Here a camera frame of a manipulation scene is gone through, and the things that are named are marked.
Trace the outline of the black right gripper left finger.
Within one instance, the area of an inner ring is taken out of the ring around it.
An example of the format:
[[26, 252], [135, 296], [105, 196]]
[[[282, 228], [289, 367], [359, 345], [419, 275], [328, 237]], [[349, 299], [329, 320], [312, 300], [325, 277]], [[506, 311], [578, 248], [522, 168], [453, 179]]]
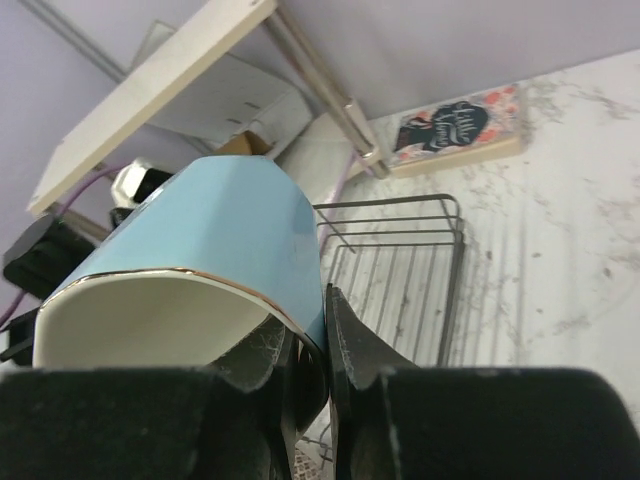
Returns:
[[286, 394], [290, 383], [290, 355], [295, 336], [269, 316], [213, 362], [211, 390], [217, 395], [252, 395], [274, 391]]

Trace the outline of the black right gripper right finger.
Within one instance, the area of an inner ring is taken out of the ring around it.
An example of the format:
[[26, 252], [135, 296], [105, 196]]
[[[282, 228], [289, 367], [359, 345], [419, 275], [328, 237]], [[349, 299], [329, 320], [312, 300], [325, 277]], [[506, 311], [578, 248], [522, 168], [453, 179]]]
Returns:
[[368, 388], [384, 368], [415, 368], [357, 316], [342, 290], [329, 283], [325, 290], [325, 329], [328, 373], [332, 390]]

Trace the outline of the light blue mug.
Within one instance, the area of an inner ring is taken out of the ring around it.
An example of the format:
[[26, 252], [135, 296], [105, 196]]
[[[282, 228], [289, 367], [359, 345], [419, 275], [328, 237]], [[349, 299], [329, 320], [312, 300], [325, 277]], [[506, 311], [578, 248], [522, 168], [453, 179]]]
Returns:
[[314, 209], [262, 156], [193, 161], [41, 305], [37, 368], [207, 365], [265, 320], [326, 348]]

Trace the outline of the patterned ceramic bowl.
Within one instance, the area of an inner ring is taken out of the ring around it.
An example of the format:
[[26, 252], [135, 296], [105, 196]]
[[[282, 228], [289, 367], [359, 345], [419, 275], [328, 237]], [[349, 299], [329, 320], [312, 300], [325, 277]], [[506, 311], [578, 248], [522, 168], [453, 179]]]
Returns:
[[295, 450], [293, 478], [295, 480], [333, 479], [331, 448], [305, 440], [299, 441]]

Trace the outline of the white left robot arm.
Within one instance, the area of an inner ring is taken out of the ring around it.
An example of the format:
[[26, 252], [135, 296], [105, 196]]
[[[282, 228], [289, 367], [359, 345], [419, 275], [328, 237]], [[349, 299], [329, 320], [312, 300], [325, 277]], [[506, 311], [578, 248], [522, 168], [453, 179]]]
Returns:
[[[1, 274], [19, 289], [20, 298], [31, 296], [43, 302], [99, 245], [59, 216], [47, 213], [37, 218], [3, 254]], [[1, 332], [8, 336], [1, 362], [29, 367], [33, 364], [40, 308], [22, 314], [16, 310], [17, 306], [12, 305], [1, 315]]]

